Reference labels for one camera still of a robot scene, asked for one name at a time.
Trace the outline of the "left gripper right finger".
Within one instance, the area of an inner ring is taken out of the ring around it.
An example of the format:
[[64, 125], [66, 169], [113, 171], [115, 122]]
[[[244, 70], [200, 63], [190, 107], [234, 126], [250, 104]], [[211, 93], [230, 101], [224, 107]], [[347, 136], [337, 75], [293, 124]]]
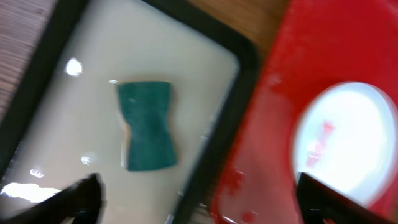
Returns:
[[394, 182], [372, 206], [383, 216], [340, 195], [304, 172], [300, 174], [296, 196], [304, 223], [394, 223], [386, 219], [394, 204]]

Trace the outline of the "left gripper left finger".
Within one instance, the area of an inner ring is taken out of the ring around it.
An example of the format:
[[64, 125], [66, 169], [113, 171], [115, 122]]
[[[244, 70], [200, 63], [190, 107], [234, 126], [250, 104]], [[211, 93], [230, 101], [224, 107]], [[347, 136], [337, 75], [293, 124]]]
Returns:
[[92, 173], [54, 196], [6, 219], [7, 224], [73, 223], [96, 224], [103, 211], [104, 183], [99, 173]]

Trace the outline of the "white plate with red stain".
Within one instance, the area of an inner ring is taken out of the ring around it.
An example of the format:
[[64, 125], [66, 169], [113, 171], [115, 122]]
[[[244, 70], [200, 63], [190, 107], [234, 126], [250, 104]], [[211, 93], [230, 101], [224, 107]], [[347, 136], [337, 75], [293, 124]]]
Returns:
[[380, 88], [345, 82], [321, 92], [299, 119], [292, 170], [370, 207], [397, 172], [397, 108]]

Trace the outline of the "green yellow sponge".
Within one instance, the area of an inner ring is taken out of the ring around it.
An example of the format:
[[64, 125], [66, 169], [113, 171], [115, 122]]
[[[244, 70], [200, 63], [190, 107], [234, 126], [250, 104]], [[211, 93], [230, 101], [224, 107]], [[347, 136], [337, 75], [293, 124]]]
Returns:
[[130, 172], [159, 170], [177, 163], [168, 118], [172, 86], [163, 81], [116, 85], [127, 137], [124, 167]]

